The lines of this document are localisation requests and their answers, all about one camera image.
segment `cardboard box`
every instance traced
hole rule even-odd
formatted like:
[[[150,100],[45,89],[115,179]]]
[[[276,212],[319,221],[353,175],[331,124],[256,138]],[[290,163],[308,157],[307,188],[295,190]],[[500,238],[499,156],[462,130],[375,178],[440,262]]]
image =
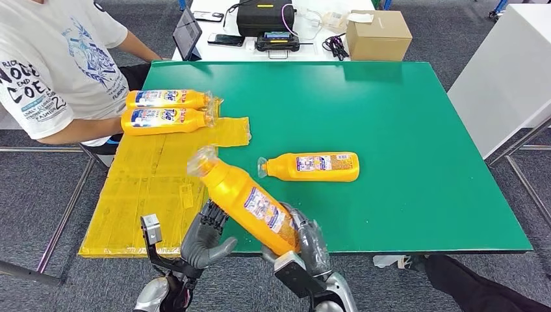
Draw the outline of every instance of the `cardboard box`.
[[[351,60],[397,60],[411,42],[411,32],[400,11],[358,11],[374,15],[371,23],[348,22],[346,41]]]

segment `plastic bottle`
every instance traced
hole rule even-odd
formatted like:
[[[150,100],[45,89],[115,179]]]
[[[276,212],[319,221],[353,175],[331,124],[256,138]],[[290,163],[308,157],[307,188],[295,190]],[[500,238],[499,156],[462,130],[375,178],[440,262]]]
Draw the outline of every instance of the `plastic bottle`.
[[[214,127],[214,107],[206,112],[195,109],[127,109],[121,125],[127,135],[158,135],[193,132],[201,127]]]
[[[210,92],[203,93],[195,90],[130,91],[126,96],[128,109],[170,107],[198,110],[221,102],[220,98],[212,96]]]
[[[349,151],[287,153],[277,158],[258,160],[259,177],[272,176],[283,181],[350,182],[358,178],[358,155]]]
[[[187,169],[207,186],[209,196],[222,210],[275,254],[299,251],[289,212],[246,171],[217,158],[214,147],[199,149]]]

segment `smartphone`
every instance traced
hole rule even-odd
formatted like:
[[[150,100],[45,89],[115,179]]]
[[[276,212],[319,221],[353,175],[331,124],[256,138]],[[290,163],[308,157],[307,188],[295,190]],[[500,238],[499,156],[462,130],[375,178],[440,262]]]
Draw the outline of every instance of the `smartphone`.
[[[193,12],[193,17],[198,21],[213,21],[215,23],[220,23],[224,18],[224,14],[217,12],[195,11]]]
[[[243,46],[245,37],[230,36],[228,34],[211,34],[207,42],[209,44],[220,44],[222,46],[240,47]]]

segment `tablet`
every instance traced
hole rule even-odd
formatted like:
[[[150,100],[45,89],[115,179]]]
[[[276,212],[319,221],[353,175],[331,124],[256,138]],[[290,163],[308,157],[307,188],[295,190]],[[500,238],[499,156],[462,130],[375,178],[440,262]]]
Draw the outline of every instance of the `tablet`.
[[[193,52],[202,33],[203,31],[193,17],[190,9],[186,7],[172,34],[172,38],[174,38],[176,42],[176,47],[182,56],[182,60],[192,60],[193,55],[199,57],[198,53]]]

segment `bottle label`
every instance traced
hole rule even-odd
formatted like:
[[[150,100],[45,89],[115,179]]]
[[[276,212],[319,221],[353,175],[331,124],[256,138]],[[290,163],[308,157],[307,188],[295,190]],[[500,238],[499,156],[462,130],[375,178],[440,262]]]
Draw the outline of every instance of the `bottle label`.
[[[158,127],[181,124],[185,116],[186,109],[135,109],[130,121],[133,127]]]
[[[350,154],[303,156],[296,158],[297,171],[330,171],[352,169]]]
[[[180,104],[186,100],[187,90],[154,90],[138,91],[136,95],[137,107],[152,107],[158,104]]]
[[[253,187],[249,197],[245,201],[245,209],[250,212],[255,218],[264,220],[264,223],[275,233],[279,233],[285,213],[281,211],[268,196],[262,193],[261,190]]]

